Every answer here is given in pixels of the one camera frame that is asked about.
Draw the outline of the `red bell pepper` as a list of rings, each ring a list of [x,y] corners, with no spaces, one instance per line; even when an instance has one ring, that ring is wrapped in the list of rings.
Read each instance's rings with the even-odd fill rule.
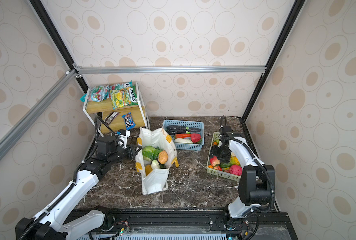
[[[201,134],[198,134],[198,133],[192,133],[191,134],[191,141],[194,144],[199,143],[201,140],[202,140]]]

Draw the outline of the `green cabbage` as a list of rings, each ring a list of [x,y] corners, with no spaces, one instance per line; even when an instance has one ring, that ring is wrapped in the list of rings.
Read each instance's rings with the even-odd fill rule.
[[[152,146],[146,146],[142,148],[142,156],[145,161],[152,162],[155,160],[154,154],[155,154],[156,148]]]

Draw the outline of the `green leafy vegetable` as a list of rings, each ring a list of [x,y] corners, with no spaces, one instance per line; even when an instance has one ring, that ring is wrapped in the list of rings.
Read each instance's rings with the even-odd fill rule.
[[[162,151],[162,149],[160,149],[159,147],[156,148],[155,154],[154,154],[154,158],[155,160],[158,158],[158,154]]]

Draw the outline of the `tan wrinkled potato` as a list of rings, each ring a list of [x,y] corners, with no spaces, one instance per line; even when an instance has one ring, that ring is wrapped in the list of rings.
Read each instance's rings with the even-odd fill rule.
[[[161,165],[164,165],[167,163],[168,161],[168,154],[165,150],[161,151],[159,154],[158,154],[158,161]]]

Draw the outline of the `white grocery bag yellow handles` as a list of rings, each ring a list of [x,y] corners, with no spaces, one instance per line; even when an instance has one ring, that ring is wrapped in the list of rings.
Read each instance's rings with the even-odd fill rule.
[[[179,166],[172,137],[163,128],[154,131],[141,128],[137,145],[141,150],[135,157],[135,166],[141,173],[142,194],[167,190],[169,169],[172,165]]]

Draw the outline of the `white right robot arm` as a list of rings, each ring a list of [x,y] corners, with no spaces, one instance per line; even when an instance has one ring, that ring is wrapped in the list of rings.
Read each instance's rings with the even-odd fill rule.
[[[219,142],[211,147],[210,163],[215,170],[240,177],[239,196],[228,205],[233,219],[267,213],[275,203],[275,169],[264,164],[241,133],[234,132],[226,116],[220,120]]]

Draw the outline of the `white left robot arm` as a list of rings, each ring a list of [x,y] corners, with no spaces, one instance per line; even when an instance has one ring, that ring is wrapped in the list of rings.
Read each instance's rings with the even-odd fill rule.
[[[94,119],[95,145],[89,156],[76,168],[67,187],[43,210],[31,219],[22,218],[15,227],[18,240],[75,240],[87,232],[103,225],[106,214],[99,210],[65,223],[69,214],[81,199],[104,178],[113,164],[125,159],[134,159],[141,147],[128,145],[128,129],[111,131],[110,136],[102,137],[98,125],[107,126],[100,117]]]

